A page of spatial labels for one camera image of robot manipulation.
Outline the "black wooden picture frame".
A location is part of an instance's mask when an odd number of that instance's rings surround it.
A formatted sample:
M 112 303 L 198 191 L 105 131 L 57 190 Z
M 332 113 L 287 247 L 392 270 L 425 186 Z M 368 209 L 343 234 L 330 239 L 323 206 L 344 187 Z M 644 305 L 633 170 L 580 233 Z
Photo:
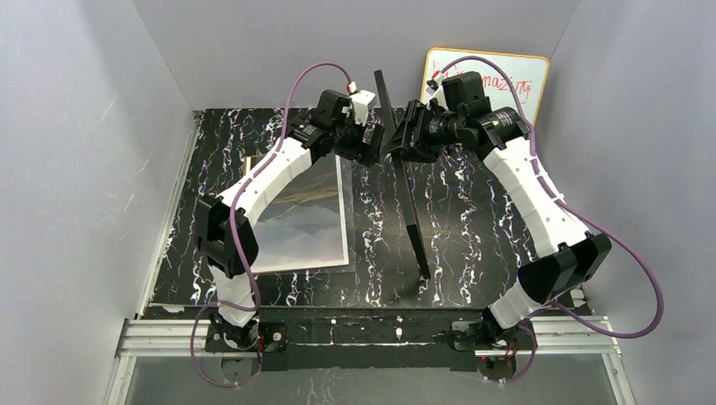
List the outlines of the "black wooden picture frame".
M 381 106 L 382 125 L 385 129 L 396 128 L 397 121 L 393 113 L 393 107 L 388 94 L 388 87 L 383 77 L 382 70 L 378 69 L 374 72 L 374 79 Z M 391 158 L 391 164 L 396 178 L 395 191 L 397 193 L 399 207 L 403 214 L 404 225 L 419 266 L 420 278 L 424 281 L 428 281 L 431 279 L 431 271 L 426 258 L 425 245 L 420 231 L 415 200 L 413 198 L 412 191 L 410 190 L 407 170 L 401 154 L 390 154 L 389 156 Z

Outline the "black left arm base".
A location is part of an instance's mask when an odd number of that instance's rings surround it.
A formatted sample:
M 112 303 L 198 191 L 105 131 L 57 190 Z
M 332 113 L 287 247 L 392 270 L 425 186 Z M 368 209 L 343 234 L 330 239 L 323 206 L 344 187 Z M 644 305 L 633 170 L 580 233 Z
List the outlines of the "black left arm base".
M 251 319 L 244 327 L 236 327 L 218 313 L 209 315 L 204 344 L 208 353 L 283 352 L 287 344 L 288 328 L 284 323 Z

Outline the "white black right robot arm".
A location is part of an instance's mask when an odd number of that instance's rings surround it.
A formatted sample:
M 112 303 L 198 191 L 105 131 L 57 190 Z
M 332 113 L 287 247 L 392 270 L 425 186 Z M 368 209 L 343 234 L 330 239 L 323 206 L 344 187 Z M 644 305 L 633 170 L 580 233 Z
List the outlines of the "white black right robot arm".
M 479 73 L 434 78 L 429 103 L 412 100 L 400 121 L 381 72 L 375 77 L 390 136 L 383 150 L 392 162 L 434 163 L 443 148 L 455 144 L 474 152 L 500 181 L 533 239 L 537 260 L 519 268 L 515 284 L 484 309 L 484 333 L 506 334 L 594 276 L 610 252 L 609 238 L 588 230 L 560 207 L 560 197 L 544 190 L 547 175 L 535 172 L 539 165 L 530 153 L 526 119 L 511 107 L 493 108 Z

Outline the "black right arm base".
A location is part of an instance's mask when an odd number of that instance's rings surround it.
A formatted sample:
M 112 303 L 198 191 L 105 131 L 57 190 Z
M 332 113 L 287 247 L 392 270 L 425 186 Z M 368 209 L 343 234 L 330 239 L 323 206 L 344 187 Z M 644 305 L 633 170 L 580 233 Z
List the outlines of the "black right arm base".
M 534 326 L 530 320 L 519 321 L 503 329 L 491 318 L 454 321 L 444 332 L 448 344 L 458 351 L 475 350 L 531 350 L 538 348 Z

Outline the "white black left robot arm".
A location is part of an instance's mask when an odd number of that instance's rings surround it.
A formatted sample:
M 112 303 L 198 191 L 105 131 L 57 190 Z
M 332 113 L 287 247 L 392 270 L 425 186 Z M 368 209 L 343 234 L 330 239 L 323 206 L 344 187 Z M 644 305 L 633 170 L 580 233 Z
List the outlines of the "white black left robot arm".
M 364 135 L 377 97 L 368 90 L 321 93 L 316 107 L 288 121 L 285 135 L 235 185 L 200 198 L 195 243 L 214 277 L 219 319 L 244 328 L 261 303 L 251 266 L 258 256 L 253 227 L 263 211 L 296 177 L 335 154 L 364 166 L 376 164 L 383 129 Z

